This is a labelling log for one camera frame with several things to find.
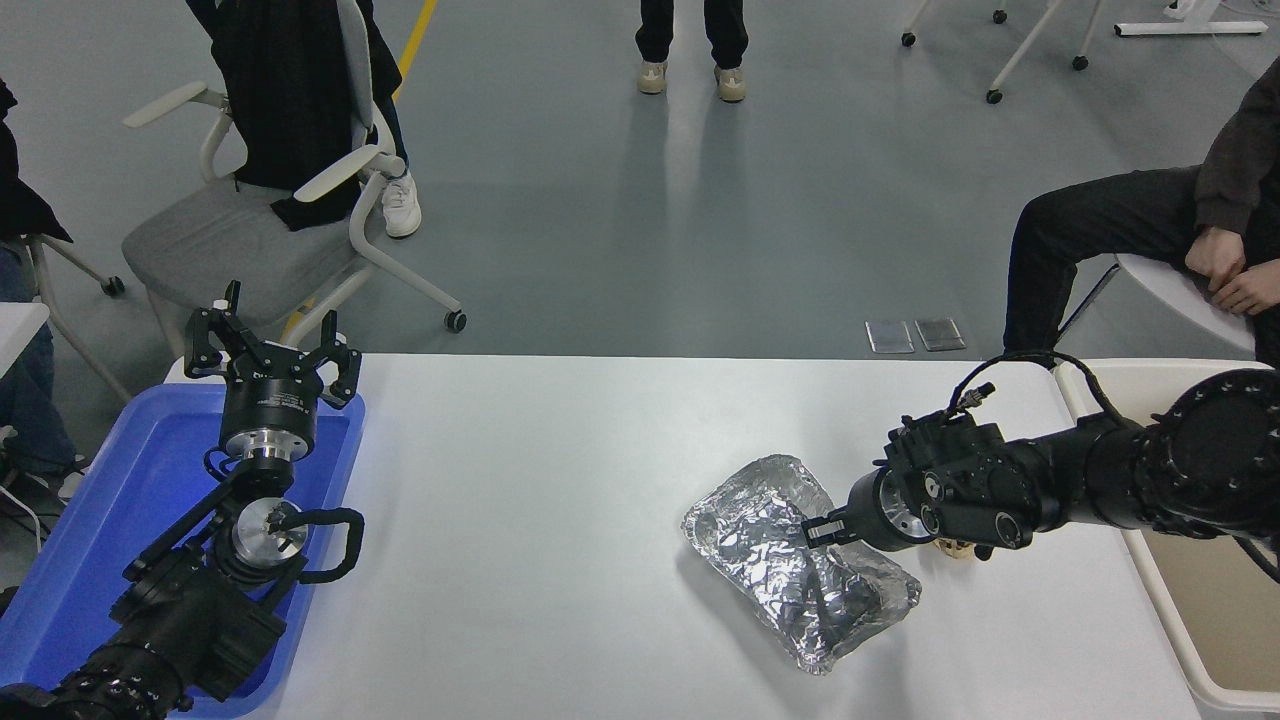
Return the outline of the person's left hand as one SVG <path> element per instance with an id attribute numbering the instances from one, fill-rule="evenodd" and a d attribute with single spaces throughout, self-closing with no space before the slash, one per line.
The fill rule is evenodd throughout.
<path id="1" fill-rule="evenodd" d="M 1258 315 L 1279 302 L 1279 260 L 1260 263 L 1236 273 L 1211 297 L 1217 309 L 1236 315 Z"/>

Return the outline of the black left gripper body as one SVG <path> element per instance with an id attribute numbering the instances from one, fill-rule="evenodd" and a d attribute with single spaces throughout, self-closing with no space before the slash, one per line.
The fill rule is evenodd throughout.
<path id="1" fill-rule="evenodd" d="M 228 351 L 227 396 L 220 439 L 256 429 L 288 432 L 312 441 L 316 432 L 319 374 L 297 348 L 268 345 L 268 365 L 250 352 Z"/>

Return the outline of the person's right hand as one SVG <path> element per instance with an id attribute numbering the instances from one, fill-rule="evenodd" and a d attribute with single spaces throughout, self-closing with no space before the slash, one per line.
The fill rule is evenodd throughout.
<path id="1" fill-rule="evenodd" d="M 1206 278 L 1210 291 L 1217 292 L 1244 269 L 1243 238 L 1235 231 L 1206 227 L 1184 256 L 1184 265 Z"/>

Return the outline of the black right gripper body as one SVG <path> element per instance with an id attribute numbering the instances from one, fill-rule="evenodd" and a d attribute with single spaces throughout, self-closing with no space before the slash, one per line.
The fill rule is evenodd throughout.
<path id="1" fill-rule="evenodd" d="M 891 470 L 864 475 L 851 488 L 847 505 L 852 533 L 865 544 L 884 552 L 906 548 L 906 533 L 900 527 L 905 506 Z"/>

